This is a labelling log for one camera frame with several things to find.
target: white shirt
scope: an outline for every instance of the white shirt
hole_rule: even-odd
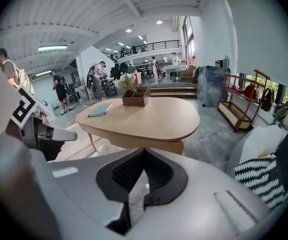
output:
[[[95,69],[94,69],[94,77],[97,77],[99,78],[100,77],[100,74],[99,72],[102,70],[102,65],[101,64],[97,64],[95,66]]]
[[[178,65],[178,57],[177,56],[172,57],[172,65]]]

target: potted plant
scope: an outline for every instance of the potted plant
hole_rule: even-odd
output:
[[[120,79],[115,80],[115,86],[119,89],[125,89],[123,99],[124,106],[144,107],[150,101],[149,87],[135,87],[135,76],[133,74],[122,74]]]

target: shorts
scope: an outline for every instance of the shorts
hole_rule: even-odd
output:
[[[64,88],[56,89],[58,100],[61,102],[66,98],[66,90]]]

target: black and white cushion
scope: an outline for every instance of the black and white cushion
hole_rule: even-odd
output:
[[[231,176],[251,189],[271,210],[288,199],[288,190],[284,189],[278,160],[273,153],[234,167]]]

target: ceiling light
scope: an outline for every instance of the ceiling light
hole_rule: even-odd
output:
[[[66,49],[67,45],[50,45],[50,46],[41,46],[38,48],[38,51],[42,52],[42,51],[49,51],[49,50],[60,50],[60,49]]]
[[[39,76],[41,76],[41,75],[49,74],[49,73],[51,73],[51,72],[52,72],[52,70],[46,71],[46,72],[43,72],[43,73],[39,73],[39,74],[37,74],[36,76],[39,77]]]

